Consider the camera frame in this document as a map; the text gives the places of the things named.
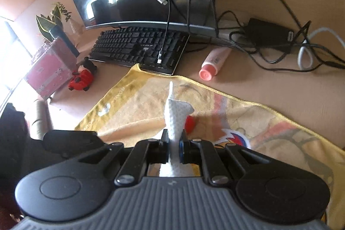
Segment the red plush car toy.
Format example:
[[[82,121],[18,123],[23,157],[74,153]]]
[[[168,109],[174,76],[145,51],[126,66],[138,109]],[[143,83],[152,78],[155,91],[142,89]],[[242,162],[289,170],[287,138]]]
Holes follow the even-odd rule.
[[[70,91],[88,91],[94,81],[97,66],[85,57],[78,69],[72,73],[72,79],[68,83]]]

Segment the yellow printed towel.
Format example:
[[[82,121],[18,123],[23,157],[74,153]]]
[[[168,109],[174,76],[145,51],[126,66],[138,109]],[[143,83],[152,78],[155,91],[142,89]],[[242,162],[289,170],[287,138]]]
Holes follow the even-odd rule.
[[[330,188],[327,224],[344,225],[344,151],[312,130],[259,103],[227,95],[191,79],[166,77],[135,66],[86,114],[78,131],[132,146],[165,125],[169,89],[194,108],[191,137],[222,147],[234,142],[320,176]]]

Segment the pink metal case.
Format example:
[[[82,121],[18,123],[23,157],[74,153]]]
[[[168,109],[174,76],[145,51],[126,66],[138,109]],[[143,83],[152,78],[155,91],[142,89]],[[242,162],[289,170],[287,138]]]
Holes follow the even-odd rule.
[[[44,100],[72,78],[77,58],[60,38],[56,38],[32,64],[25,81]]]

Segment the black power adapter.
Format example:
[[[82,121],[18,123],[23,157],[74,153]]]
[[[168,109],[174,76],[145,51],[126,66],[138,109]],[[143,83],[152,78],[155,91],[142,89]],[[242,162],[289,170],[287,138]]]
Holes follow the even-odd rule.
[[[287,44],[295,36],[295,32],[287,27],[255,18],[250,18],[245,34],[257,46]]]

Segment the green potted plant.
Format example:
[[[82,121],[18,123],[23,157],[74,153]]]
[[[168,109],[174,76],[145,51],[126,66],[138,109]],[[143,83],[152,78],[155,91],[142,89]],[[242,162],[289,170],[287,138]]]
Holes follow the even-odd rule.
[[[71,18],[71,12],[61,2],[56,2],[50,15],[36,15],[36,24],[40,34],[43,36],[46,42],[51,43],[53,37],[50,34],[50,30],[55,26],[63,27],[63,19],[68,22]]]

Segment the red white container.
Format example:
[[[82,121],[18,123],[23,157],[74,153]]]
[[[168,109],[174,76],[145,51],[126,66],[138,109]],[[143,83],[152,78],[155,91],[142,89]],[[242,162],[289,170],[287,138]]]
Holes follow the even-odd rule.
[[[184,130],[185,130],[186,134],[188,135],[188,134],[192,133],[195,126],[196,126],[196,122],[195,122],[194,117],[191,115],[188,115],[186,117],[186,121],[185,121],[185,125],[184,125]]]

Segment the pink capped tube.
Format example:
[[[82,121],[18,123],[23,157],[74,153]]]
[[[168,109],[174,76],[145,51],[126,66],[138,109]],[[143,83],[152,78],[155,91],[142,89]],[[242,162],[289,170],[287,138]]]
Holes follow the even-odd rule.
[[[230,52],[231,49],[228,47],[217,47],[213,49],[201,65],[199,71],[200,79],[210,81],[218,75]]]

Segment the white paper towel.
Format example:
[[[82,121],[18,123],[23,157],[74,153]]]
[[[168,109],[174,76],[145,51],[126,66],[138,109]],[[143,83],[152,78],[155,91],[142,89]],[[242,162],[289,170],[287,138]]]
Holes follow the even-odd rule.
[[[187,117],[194,112],[188,102],[176,100],[174,84],[169,82],[168,98],[165,102],[164,120],[168,132],[168,163],[162,164],[160,177],[191,177],[194,175],[190,164],[182,164],[180,160],[180,138],[184,131]]]

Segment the black keyboard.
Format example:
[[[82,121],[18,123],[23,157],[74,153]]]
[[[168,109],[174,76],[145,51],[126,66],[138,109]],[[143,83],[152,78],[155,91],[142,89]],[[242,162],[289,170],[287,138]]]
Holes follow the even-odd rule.
[[[89,58],[172,76],[190,35],[149,27],[123,27],[100,33]]]

